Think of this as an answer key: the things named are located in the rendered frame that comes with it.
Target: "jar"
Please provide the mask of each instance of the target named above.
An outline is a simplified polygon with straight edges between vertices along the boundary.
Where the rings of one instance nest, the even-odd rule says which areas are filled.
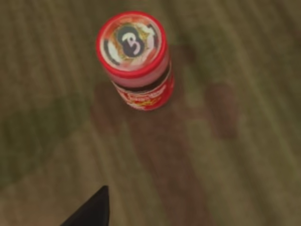
[[[170,98],[174,74],[165,31],[154,17],[137,11],[114,16],[98,33],[96,51],[129,106],[154,110]]]

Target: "cylindrical canister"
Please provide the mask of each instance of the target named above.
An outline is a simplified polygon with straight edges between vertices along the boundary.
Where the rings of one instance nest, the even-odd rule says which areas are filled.
[[[111,18],[98,34],[96,51],[116,90],[131,107],[153,110],[170,98],[174,75],[166,35],[152,16],[131,11]]]

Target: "black object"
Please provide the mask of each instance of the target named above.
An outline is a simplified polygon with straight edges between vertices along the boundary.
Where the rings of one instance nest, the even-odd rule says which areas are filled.
[[[103,186],[61,226],[108,226],[109,216],[109,188]]]

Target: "green patch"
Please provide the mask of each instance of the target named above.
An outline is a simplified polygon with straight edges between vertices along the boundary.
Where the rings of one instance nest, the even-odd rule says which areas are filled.
[[[16,112],[0,124],[0,189],[41,165],[64,138],[88,118],[79,95],[58,98],[45,108]]]

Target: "can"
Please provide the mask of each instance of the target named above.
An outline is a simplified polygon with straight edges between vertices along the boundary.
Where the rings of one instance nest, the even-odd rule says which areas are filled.
[[[164,105],[174,89],[166,34],[154,17],[121,13],[100,29],[97,56],[123,100],[138,110]]]

